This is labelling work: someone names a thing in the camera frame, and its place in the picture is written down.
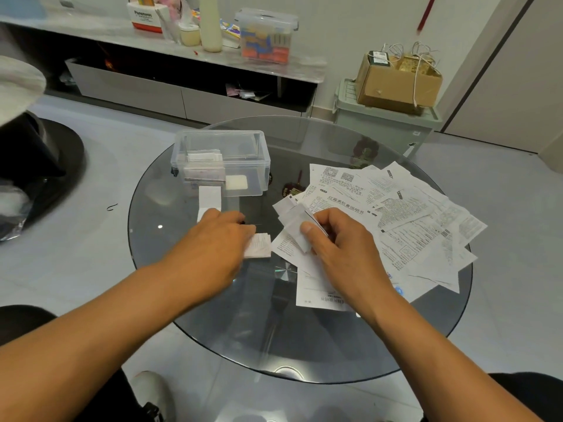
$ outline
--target person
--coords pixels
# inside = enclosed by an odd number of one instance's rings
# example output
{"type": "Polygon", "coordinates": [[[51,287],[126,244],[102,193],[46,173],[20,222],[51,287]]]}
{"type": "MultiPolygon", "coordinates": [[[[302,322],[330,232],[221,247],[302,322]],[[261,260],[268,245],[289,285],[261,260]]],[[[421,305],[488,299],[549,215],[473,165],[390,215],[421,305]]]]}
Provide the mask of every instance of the person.
{"type": "MultiPolygon", "coordinates": [[[[338,209],[315,217],[333,240],[312,223],[301,231],[328,279],[395,357],[428,420],[563,420],[560,381],[528,374],[531,390],[513,381],[510,393],[399,296],[360,223],[338,209]]],[[[0,308],[0,420],[173,420],[157,403],[141,407],[120,366],[179,315],[229,287],[256,232],[243,220],[239,212],[209,209],[160,262],[61,317],[0,308]]],[[[145,398],[162,390],[152,386],[155,375],[141,377],[145,398]]]]}

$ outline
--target glass tabletop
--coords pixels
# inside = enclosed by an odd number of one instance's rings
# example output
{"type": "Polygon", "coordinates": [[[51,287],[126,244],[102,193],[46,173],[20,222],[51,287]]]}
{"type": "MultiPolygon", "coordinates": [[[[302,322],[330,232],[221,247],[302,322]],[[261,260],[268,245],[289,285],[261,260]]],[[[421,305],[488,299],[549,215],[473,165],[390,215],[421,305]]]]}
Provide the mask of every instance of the glass tabletop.
{"type": "MultiPolygon", "coordinates": [[[[223,198],[222,210],[240,210],[257,232],[272,240],[282,224],[272,208],[282,190],[309,182],[309,164],[383,168],[393,161],[434,189],[440,188],[414,163],[360,133],[332,123],[291,116],[257,116],[208,129],[262,130],[271,157],[271,184],[259,197],[223,198]]],[[[171,174],[172,147],[145,171],[129,210],[129,243],[137,268],[158,261],[192,226],[198,198],[171,174]]],[[[351,383],[398,370],[369,326],[351,312],[297,307],[297,269],[272,253],[249,259],[220,295],[176,320],[204,347],[271,376],[311,383],[351,383]]],[[[460,293],[438,286],[413,302],[432,326],[448,335],[458,323],[471,290],[472,266],[459,273],[460,293]]]]}

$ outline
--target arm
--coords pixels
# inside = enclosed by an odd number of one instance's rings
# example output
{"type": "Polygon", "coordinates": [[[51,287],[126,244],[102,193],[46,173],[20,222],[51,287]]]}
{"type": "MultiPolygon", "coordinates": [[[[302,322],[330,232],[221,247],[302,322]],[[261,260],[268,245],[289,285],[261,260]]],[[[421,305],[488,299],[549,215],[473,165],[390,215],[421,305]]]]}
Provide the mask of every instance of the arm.
{"type": "Polygon", "coordinates": [[[540,422],[399,296],[363,225],[338,209],[315,217],[334,242],[312,223],[301,231],[331,283],[395,357],[429,420],[540,422]]]}
{"type": "Polygon", "coordinates": [[[243,219],[208,210],[162,261],[0,347],[0,420],[72,420],[147,339],[232,283],[256,231],[243,219]]]}

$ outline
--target barcode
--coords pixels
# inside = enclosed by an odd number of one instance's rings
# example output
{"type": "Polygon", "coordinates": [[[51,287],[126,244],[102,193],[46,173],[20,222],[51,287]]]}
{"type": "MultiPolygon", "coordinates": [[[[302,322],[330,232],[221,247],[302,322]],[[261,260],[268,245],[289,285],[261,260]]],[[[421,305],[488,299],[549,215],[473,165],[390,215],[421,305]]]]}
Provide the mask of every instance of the barcode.
{"type": "Polygon", "coordinates": [[[342,177],[341,179],[348,181],[348,182],[352,182],[354,180],[354,175],[350,174],[350,173],[342,173],[342,177]]]}
{"type": "Polygon", "coordinates": [[[326,176],[330,176],[330,177],[335,178],[337,173],[338,173],[338,170],[333,169],[332,167],[327,167],[327,168],[324,170],[323,175],[326,175],[326,176]]]}

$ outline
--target white shoe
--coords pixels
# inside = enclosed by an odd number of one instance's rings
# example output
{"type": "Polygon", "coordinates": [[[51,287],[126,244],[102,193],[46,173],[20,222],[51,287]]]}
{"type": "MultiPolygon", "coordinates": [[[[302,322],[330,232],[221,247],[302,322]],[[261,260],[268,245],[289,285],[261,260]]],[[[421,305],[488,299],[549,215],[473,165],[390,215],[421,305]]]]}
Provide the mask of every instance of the white shoe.
{"type": "Polygon", "coordinates": [[[174,398],[162,376],[143,371],[131,379],[130,384],[138,403],[155,422],[176,422],[174,398]]]}

